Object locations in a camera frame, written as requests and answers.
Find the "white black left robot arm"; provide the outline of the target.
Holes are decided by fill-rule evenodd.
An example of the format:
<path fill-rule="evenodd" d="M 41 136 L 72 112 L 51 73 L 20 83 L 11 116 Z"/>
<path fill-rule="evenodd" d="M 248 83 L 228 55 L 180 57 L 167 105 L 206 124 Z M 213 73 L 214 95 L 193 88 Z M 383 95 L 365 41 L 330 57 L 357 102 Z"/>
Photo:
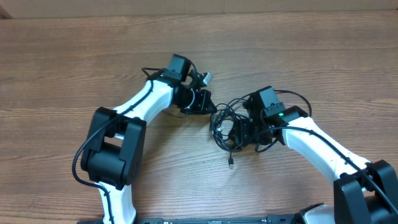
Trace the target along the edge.
<path fill-rule="evenodd" d="M 81 184 L 97 188 L 104 215 L 98 223 L 135 223 L 132 184 L 144 151 L 147 125 L 164 109 L 212 114 L 216 107 L 206 89 L 212 75 L 200 73 L 186 57 L 172 55 L 166 68 L 142 68 L 143 89 L 113 109 L 100 107 L 92 117 L 86 141 L 76 153 L 72 174 Z"/>

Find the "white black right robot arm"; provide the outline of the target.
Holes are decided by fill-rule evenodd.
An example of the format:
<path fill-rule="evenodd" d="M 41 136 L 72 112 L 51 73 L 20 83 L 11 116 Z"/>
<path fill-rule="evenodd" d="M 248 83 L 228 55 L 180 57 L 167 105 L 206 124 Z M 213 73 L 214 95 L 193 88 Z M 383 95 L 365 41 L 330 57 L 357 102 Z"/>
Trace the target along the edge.
<path fill-rule="evenodd" d="M 234 148 L 266 149 L 279 142 L 303 156 L 333 186 L 333 204 L 318 203 L 292 223 L 397 223 L 397 174 L 385 160 L 371 162 L 339 144 L 298 106 L 286 108 L 267 86 L 240 100 L 247 117 L 228 134 Z"/>

